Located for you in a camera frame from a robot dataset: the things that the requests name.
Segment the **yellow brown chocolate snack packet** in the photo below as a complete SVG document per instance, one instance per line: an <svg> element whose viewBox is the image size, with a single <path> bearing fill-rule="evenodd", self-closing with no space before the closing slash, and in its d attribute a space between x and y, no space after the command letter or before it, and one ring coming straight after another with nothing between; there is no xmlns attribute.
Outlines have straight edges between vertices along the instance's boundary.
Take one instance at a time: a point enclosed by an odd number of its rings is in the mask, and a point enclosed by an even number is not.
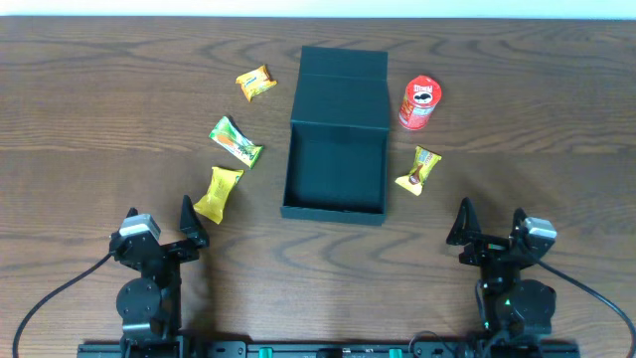
<svg viewBox="0 0 636 358"><path fill-rule="evenodd" d="M430 172L441 159L441 155L417 146L410 171L398 177L395 183L411 194L419 196Z"/></svg>

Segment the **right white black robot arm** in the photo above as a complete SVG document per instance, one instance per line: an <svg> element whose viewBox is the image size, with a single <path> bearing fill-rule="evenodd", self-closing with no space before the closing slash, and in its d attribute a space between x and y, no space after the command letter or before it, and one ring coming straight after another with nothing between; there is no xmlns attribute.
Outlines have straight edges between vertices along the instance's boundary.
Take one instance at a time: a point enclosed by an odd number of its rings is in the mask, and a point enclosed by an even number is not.
<svg viewBox="0 0 636 358"><path fill-rule="evenodd" d="M557 294L538 280L522 279L521 271L534 266L556 237L550 221L530 217L521 208L513 215L508 237L485 234L470 199L461 201L446 243L463 249L458 255L461 264L480 269L478 306L492 337L522 345L536 344L552 333Z"/></svg>

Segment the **orange cracker snack packet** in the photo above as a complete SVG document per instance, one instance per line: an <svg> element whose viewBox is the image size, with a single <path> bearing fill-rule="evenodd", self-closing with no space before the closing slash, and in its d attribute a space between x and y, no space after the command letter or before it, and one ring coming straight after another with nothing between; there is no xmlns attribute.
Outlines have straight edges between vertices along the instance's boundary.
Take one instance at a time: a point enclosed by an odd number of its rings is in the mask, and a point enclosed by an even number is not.
<svg viewBox="0 0 636 358"><path fill-rule="evenodd" d="M238 76L236 84L240 86L246 99L252 101L256 95L275 87L277 81L270 76L267 66L262 65L253 71Z"/></svg>

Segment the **red Pringles can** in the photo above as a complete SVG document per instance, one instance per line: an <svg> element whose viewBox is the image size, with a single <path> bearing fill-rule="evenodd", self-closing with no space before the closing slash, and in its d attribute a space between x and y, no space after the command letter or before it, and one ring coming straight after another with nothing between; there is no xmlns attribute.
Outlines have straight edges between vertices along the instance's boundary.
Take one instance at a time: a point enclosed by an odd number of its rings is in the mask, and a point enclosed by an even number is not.
<svg viewBox="0 0 636 358"><path fill-rule="evenodd" d="M442 89L428 76L418 76L405 88L398 112L400 124L409 130L423 129L442 99Z"/></svg>

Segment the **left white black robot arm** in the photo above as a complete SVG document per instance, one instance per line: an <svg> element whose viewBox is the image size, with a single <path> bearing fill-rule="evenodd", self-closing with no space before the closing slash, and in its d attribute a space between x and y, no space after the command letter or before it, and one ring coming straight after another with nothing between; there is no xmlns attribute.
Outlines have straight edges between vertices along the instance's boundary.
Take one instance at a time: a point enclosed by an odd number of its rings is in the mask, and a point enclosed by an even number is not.
<svg viewBox="0 0 636 358"><path fill-rule="evenodd" d="M110 236L109 253L114 260L140 273L116 298L123 351L168 343L181 328L180 266L196 261L199 250L210 244L189 196L183 197L180 232L183 240L162 245L153 217L132 208Z"/></svg>

